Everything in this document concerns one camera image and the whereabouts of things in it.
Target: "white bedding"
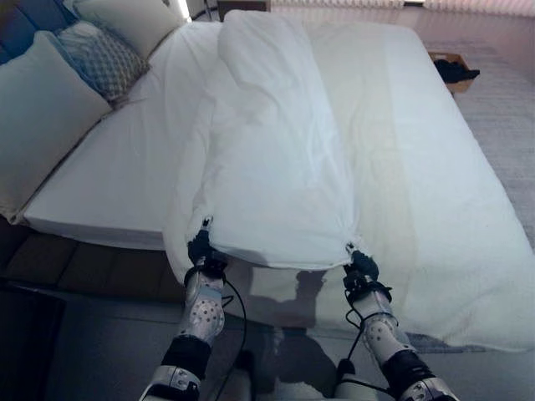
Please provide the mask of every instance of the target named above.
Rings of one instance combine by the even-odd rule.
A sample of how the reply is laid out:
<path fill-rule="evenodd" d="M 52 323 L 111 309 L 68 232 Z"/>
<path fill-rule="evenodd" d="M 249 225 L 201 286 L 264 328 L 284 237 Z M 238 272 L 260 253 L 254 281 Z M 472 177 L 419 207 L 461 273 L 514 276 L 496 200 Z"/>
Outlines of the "white bedding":
<path fill-rule="evenodd" d="M 24 212 L 31 227 L 109 246 L 163 249 L 176 152 L 215 62 L 219 28 L 188 24 L 165 40 L 130 103 L 96 125 L 31 200 Z"/>
<path fill-rule="evenodd" d="M 184 250 L 184 233 L 213 216 L 211 245 L 227 255 L 309 270 L 348 263 L 358 195 L 303 25 L 232 12 L 218 49 L 179 153 L 166 249 Z"/>
<path fill-rule="evenodd" d="M 163 247 L 176 150 L 216 62 L 220 27 L 193 23 L 172 34 L 132 90 L 132 99 L 145 100 L 95 127 L 30 203 L 32 226 L 81 241 Z M 395 288 L 404 328 L 451 344 L 532 347 L 532 250 L 421 41 L 405 28 L 365 23 L 308 33 L 339 128 L 358 156 L 362 231 L 380 279 Z M 189 267 L 183 251 L 168 250 L 178 277 Z M 351 329 L 340 269 L 297 273 L 237 262 L 227 275 L 254 320 Z"/>

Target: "box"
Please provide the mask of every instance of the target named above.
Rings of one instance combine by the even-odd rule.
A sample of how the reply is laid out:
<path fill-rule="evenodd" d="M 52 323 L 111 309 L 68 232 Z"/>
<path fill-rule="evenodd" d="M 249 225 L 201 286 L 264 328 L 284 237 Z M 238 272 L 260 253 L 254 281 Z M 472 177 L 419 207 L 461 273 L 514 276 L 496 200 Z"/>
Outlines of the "box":
<path fill-rule="evenodd" d="M 433 62 L 435 62 L 435 60 L 446 60 L 450 63 L 458 62 L 465 69 L 469 69 L 468 65 L 460 54 L 429 52 L 429 56 L 431 57 L 431 60 L 433 60 Z M 473 79 L 467 79 L 466 81 L 460 81 L 455 84 L 446 84 L 446 87 L 453 94 L 462 94 L 466 92 L 468 88 L 470 88 L 472 82 L 474 82 Z"/>

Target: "white pillow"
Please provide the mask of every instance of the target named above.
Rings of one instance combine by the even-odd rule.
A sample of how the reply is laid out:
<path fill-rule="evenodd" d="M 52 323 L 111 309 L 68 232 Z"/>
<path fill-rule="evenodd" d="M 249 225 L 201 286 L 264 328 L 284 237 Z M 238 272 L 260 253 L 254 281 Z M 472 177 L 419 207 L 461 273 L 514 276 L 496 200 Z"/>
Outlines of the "white pillow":
<path fill-rule="evenodd" d="M 110 106 L 45 32 L 0 66 L 0 214 L 15 220 L 47 175 Z"/>
<path fill-rule="evenodd" d="M 180 25 L 161 0 L 83 0 L 74 9 L 82 19 L 123 38 L 142 58 Z"/>

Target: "black cable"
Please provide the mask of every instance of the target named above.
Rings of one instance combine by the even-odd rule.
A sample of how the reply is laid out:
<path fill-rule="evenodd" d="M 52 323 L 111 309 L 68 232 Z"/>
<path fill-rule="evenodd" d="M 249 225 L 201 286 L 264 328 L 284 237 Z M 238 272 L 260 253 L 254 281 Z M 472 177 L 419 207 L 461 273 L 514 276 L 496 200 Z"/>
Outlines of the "black cable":
<path fill-rule="evenodd" d="M 223 389 L 227 385 L 228 379 L 231 377 L 232 370 L 234 369 L 234 365 L 236 365 L 236 361 L 239 358 L 240 354 L 243 351 L 243 347 L 245 346 L 245 339 L 247 338 L 247 314 L 245 313 L 245 305 L 243 304 L 242 297 L 240 296 L 240 293 L 237 291 L 237 289 L 227 280 L 226 284 L 234 291 L 234 293 L 237 296 L 238 301 L 240 302 L 240 305 L 242 306 L 242 312 L 243 312 L 243 335 L 242 335 L 242 344 L 240 345 L 240 349 L 237 352 L 236 357 L 234 358 L 234 362 L 232 363 L 231 367 L 227 371 L 227 376 L 225 376 L 225 379 L 223 380 L 223 383 L 221 387 L 219 388 L 219 391 L 217 392 L 217 396 L 214 399 L 214 401 L 217 401 L 221 394 L 223 393 Z"/>
<path fill-rule="evenodd" d="M 342 383 L 353 383 L 353 384 L 358 384 L 359 386 L 364 386 L 364 387 L 368 387 L 368 388 L 372 388 L 373 390 L 375 391 L 380 391 L 381 393 L 385 393 L 385 394 L 388 394 L 390 397 L 394 397 L 392 395 L 392 393 L 386 389 L 386 388 L 382 388 L 382 387 L 378 387 L 378 386 L 374 386 L 373 384 L 368 384 L 366 382 L 361 382 L 360 380 L 355 380 L 355 379 L 352 379 L 352 378 L 345 378 L 343 380 L 340 380 L 339 384 L 342 384 Z"/>
<path fill-rule="evenodd" d="M 357 346 L 357 343 L 359 342 L 360 336 L 362 336 L 362 332 L 363 331 L 364 330 L 362 328 L 359 330 L 359 334 L 357 334 L 357 337 L 355 337 L 355 339 L 353 341 L 353 345 L 351 346 L 351 349 L 349 350 L 347 359 L 351 360 L 351 356 L 353 355 L 353 351 L 354 351 L 355 347 Z"/>
<path fill-rule="evenodd" d="M 349 324 L 355 326 L 355 327 L 357 328 L 357 330 L 360 330 L 360 326 L 359 326 L 357 323 L 353 322 L 351 319 L 349 319 L 349 315 L 350 315 L 351 313 L 353 313 L 353 312 L 354 312 L 353 309 L 349 309 L 349 310 L 348 310 L 348 312 L 345 314 L 345 321 L 346 321 L 347 323 L 349 323 Z"/>
<path fill-rule="evenodd" d="M 228 301 L 226 301 L 225 303 L 222 304 L 222 308 L 223 308 L 223 309 L 225 309 L 225 307 L 226 307 L 229 303 L 231 303 L 232 301 L 234 301 L 234 296 L 233 296 L 233 295 L 229 295 L 228 297 L 223 297 L 223 298 L 221 298 L 222 301 L 223 301 L 223 300 L 226 300 L 226 299 L 228 299 Z"/>

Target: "bedroom floor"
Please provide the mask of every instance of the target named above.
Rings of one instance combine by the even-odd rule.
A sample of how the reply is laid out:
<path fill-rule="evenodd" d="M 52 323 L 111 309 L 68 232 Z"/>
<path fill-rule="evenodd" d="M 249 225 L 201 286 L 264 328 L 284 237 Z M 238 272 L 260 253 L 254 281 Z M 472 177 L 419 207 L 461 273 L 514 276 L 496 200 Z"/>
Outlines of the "bedroom floor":
<path fill-rule="evenodd" d="M 138 399 L 176 333 L 181 308 L 56 295 L 67 300 L 67 308 L 45 399 Z M 242 321 L 227 319 L 213 349 L 201 399 L 213 399 L 241 339 Z M 352 340 L 344 332 L 282 330 L 252 323 L 246 349 L 257 359 L 257 399 L 321 399 L 322 393 L 329 393 L 336 364 L 347 355 Z M 461 399 L 535 399 L 534 352 L 436 352 L 422 357 Z M 364 346 L 357 347 L 353 360 L 361 378 L 385 385 Z"/>
<path fill-rule="evenodd" d="M 294 10 L 274 10 L 297 13 Z M 413 27 L 428 48 L 461 53 L 481 76 L 456 95 L 489 162 L 512 199 L 528 237 L 535 241 L 535 20 L 404 12 L 343 13 L 307 10 L 308 19 L 373 20 Z M 177 305 L 122 302 L 57 294 L 67 300 L 48 378 L 46 399 L 137 399 L 175 334 Z M 214 347 L 209 383 L 217 385 L 241 341 L 241 321 L 229 319 Z M 252 325 L 246 348 L 257 357 L 259 399 L 318 399 L 333 381 L 336 363 L 352 339 L 345 333 Z M 535 399 L 535 353 L 447 349 L 424 359 L 461 399 Z M 361 377 L 384 385 L 363 347 L 354 361 Z M 209 393 L 203 399 L 210 399 Z"/>

